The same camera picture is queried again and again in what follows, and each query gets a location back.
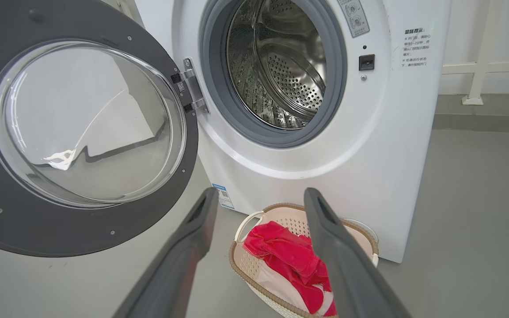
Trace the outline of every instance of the door lock slot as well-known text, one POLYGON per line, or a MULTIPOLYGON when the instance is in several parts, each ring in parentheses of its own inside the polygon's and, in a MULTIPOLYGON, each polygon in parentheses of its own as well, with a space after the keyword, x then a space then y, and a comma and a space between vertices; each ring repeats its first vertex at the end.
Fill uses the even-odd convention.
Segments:
POLYGON ((374 54, 359 56, 359 71, 374 70, 374 54))
POLYGON ((198 77, 196 76, 196 71, 194 69, 192 59, 185 58, 184 66, 186 67, 185 71, 174 74, 170 77, 174 84, 178 84, 178 89, 180 92, 184 91, 183 82, 186 81, 188 84, 188 89, 190 90, 190 95, 192 96, 192 103, 184 105, 184 110, 187 113, 188 111, 201 109, 202 112, 209 113, 208 105, 205 103, 204 94, 200 88, 200 83, 198 83, 198 77))

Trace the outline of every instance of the white cloth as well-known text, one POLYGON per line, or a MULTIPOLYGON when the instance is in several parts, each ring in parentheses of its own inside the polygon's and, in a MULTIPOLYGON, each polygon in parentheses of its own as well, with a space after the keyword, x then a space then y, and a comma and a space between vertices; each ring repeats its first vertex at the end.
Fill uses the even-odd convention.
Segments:
MULTIPOLYGON (((260 270, 254 281, 256 281, 264 289, 275 294, 282 300, 285 300, 286 302, 296 306, 301 310, 309 312, 308 307, 305 306, 305 302, 299 292, 287 279, 284 278, 284 276, 277 273, 274 269, 268 267, 264 261, 261 261, 259 264, 260 270)), ((323 305, 316 312, 316 314, 319 314, 319 316, 323 316, 333 303, 333 293, 329 291, 323 291, 323 286, 320 284, 315 284, 314 286, 321 289, 323 292, 323 305)))

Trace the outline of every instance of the stainless steel drum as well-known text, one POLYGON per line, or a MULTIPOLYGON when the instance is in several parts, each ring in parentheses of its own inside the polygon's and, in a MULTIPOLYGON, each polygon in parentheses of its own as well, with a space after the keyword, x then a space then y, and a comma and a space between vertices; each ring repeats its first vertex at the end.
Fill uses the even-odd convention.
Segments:
POLYGON ((265 123, 301 129, 325 93, 325 53, 309 17, 289 0, 247 0, 228 33, 235 91, 265 123))

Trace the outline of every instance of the white railing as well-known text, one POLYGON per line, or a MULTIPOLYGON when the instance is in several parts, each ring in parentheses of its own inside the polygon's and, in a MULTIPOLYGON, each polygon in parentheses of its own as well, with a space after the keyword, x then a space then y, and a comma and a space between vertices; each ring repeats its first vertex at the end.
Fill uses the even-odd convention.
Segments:
POLYGON ((486 73, 509 72, 509 61, 491 62, 504 0, 490 0, 482 42, 476 62, 443 65, 443 74, 473 74, 471 90, 463 97, 463 105, 482 105, 480 93, 486 73))

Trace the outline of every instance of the warning label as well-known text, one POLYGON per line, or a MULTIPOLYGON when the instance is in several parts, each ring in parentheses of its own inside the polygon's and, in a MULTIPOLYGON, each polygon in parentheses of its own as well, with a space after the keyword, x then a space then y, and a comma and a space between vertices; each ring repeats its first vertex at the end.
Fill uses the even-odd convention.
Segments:
POLYGON ((422 67, 430 63, 431 34, 425 28, 404 30, 402 67, 422 67))
POLYGON ((216 185, 215 183, 212 183, 213 187, 218 189, 220 193, 220 204, 222 207, 229 208, 229 209, 235 209, 233 207, 233 202, 231 202, 231 198, 229 197, 229 193, 227 192, 227 189, 222 185, 216 185))

